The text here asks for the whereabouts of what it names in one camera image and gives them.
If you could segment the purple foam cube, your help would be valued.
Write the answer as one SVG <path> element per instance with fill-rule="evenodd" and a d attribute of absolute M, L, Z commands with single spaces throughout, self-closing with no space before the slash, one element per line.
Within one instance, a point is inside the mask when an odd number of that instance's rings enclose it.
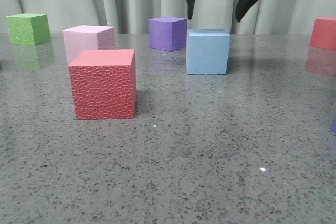
<path fill-rule="evenodd" d="M 177 17 L 149 19 L 150 48 L 176 51 L 186 47 L 187 21 Z"/>

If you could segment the red foam cube far right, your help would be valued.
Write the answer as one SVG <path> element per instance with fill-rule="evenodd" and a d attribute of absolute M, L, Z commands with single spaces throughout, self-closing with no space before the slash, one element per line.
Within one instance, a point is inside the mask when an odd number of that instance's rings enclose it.
<path fill-rule="evenodd" d="M 310 46 L 335 50 L 335 17 L 326 16 L 314 21 Z"/>

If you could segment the red textured foam cube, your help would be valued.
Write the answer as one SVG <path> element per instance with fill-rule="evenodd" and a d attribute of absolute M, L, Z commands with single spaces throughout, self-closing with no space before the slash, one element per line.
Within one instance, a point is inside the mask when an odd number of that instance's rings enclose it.
<path fill-rule="evenodd" d="M 133 49 L 84 50 L 69 66 L 76 118 L 133 118 L 137 100 Z"/>

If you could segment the light blue foam cube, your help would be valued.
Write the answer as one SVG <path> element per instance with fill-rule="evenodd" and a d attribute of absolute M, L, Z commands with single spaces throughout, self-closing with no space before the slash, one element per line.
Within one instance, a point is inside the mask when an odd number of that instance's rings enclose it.
<path fill-rule="evenodd" d="M 227 73 L 230 34 L 223 29 L 188 29 L 186 69 L 188 74 Z"/>

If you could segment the grey-green curtain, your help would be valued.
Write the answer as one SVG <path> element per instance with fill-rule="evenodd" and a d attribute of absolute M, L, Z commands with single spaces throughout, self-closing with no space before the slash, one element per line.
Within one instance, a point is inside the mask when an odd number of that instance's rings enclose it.
<path fill-rule="evenodd" d="M 260 0 L 237 22 L 238 0 L 196 0 L 191 28 L 222 28 L 233 34 L 310 34 L 316 18 L 335 15 L 335 0 Z M 78 25 L 113 26 L 122 34 L 145 34 L 155 17 L 185 17 L 186 0 L 1 0 L 6 16 L 45 13 L 53 33 Z"/>

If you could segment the pink foam cube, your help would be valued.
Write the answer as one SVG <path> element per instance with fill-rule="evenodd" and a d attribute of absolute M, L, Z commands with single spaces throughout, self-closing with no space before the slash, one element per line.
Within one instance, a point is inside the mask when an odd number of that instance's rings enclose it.
<path fill-rule="evenodd" d="M 62 31 L 67 57 L 70 64 L 83 50 L 115 49 L 114 27 L 80 25 Z"/>

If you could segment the green foam cube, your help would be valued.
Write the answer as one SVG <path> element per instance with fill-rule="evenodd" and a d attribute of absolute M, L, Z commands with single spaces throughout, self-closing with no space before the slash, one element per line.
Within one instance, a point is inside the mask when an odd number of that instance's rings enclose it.
<path fill-rule="evenodd" d="M 51 40 L 47 14 L 10 15 L 6 22 L 13 44 L 37 45 Z"/>

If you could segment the purple cube at right edge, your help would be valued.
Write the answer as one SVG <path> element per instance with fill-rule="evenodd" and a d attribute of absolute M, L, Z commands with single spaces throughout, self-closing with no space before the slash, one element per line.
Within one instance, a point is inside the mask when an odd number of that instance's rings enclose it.
<path fill-rule="evenodd" d="M 334 118 L 334 121 L 333 121 L 332 132 L 336 132 L 336 117 Z"/>

